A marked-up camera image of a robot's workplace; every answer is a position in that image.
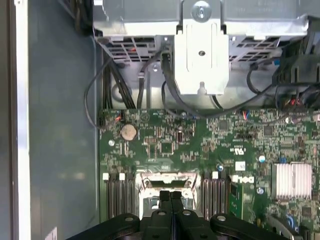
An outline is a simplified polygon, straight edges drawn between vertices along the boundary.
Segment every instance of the heatsink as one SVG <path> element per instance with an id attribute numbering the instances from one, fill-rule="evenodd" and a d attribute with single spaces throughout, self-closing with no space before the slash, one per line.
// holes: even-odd
<path id="1" fill-rule="evenodd" d="M 310 199 L 312 166 L 304 163 L 274 164 L 271 195 L 275 199 Z"/>

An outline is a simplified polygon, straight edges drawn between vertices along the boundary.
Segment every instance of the screw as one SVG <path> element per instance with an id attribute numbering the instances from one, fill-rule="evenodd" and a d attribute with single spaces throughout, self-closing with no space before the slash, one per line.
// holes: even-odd
<path id="1" fill-rule="evenodd" d="M 203 57 L 204 55 L 206 55 L 206 52 L 205 51 L 199 51 L 199 55 L 201 56 L 201 57 Z"/>
<path id="2" fill-rule="evenodd" d="M 183 214 L 183 215 L 186 215 L 186 216 L 189 216 L 189 215 L 191 215 L 191 212 L 188 211 L 188 210 L 185 210 L 185 211 L 182 212 L 182 214 Z"/>
<path id="3" fill-rule="evenodd" d="M 156 64 L 153 65 L 152 70 L 153 70 L 155 73 L 158 72 L 158 66 L 157 66 Z"/>
<path id="4" fill-rule="evenodd" d="M 218 219 L 221 222 L 224 222 L 225 220 L 227 220 L 225 216 L 217 216 L 216 219 Z"/>
<path id="5" fill-rule="evenodd" d="M 261 187 L 259 187 L 259 188 L 256 190 L 256 193 L 259 194 L 259 195 L 264 194 L 264 192 L 265 192 L 264 189 L 261 188 Z"/>
<path id="6" fill-rule="evenodd" d="M 114 140 L 109 140 L 109 146 L 113 147 L 115 145 L 115 141 Z"/>
<path id="7" fill-rule="evenodd" d="M 222 165 L 218 165 L 216 168 L 218 169 L 218 172 L 222 172 L 224 170 L 224 166 Z"/>
<path id="8" fill-rule="evenodd" d="M 203 19 L 205 17 L 205 10 L 204 8 L 201 6 L 199 7 L 198 13 L 197 13 L 198 17 Z"/>

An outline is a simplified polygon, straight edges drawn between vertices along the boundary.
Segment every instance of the metal frame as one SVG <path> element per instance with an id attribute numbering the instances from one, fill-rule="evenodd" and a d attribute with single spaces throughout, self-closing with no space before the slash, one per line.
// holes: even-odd
<path id="1" fill-rule="evenodd" d="M 15 11 L 18 234 L 21 239 L 31 240 L 28 0 L 16 0 Z"/>
<path id="2" fill-rule="evenodd" d="M 17 240 L 18 165 L 16 101 L 16 13 L 14 1 L 0 4 L 0 233 L 3 240 Z"/>

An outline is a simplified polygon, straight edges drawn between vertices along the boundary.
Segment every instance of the motherboard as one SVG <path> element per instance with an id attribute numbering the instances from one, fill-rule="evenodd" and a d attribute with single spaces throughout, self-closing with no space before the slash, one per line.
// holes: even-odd
<path id="1" fill-rule="evenodd" d="M 159 191 L 169 190 L 207 220 L 228 213 L 267 229 L 265 216 L 274 215 L 305 240 L 320 239 L 319 115 L 251 109 L 198 119 L 132 109 L 102 116 L 101 221 L 147 215 Z"/>

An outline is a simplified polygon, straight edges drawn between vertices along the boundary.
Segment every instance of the blue component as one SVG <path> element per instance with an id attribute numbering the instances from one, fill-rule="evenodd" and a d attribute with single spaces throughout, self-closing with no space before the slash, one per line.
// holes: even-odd
<path id="1" fill-rule="evenodd" d="M 287 158 L 286 157 L 279 157 L 279 163 L 280 164 L 286 164 L 287 163 Z"/>
<path id="2" fill-rule="evenodd" d="M 217 170 L 219 172 L 222 172 L 224 170 L 224 167 L 222 165 L 218 165 Z"/>
<path id="3" fill-rule="evenodd" d="M 278 59 L 274 60 L 273 63 L 274 63 L 275 66 L 279 66 L 280 65 L 280 60 L 278 60 Z"/>
<path id="4" fill-rule="evenodd" d="M 266 157 L 263 156 L 263 155 L 261 155 L 261 156 L 259 157 L 259 162 L 260 162 L 260 163 L 264 163 L 265 161 L 266 161 Z"/>
<path id="5" fill-rule="evenodd" d="M 287 220 L 288 220 L 288 224 L 293 228 L 293 229 L 295 229 L 295 222 L 294 222 L 294 218 L 292 217 L 292 216 L 290 216 L 290 215 L 286 215 L 286 217 L 287 217 Z"/>

